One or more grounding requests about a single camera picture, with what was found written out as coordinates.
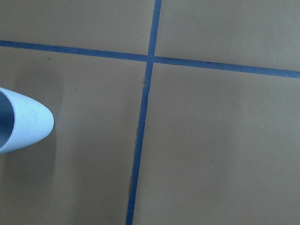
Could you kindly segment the blue plastic cup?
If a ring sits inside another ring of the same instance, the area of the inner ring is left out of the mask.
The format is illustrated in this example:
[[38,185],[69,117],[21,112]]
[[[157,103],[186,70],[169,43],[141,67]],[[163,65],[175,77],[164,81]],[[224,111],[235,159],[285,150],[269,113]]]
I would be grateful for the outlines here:
[[0,89],[1,154],[43,140],[53,127],[54,117],[46,106],[20,93]]

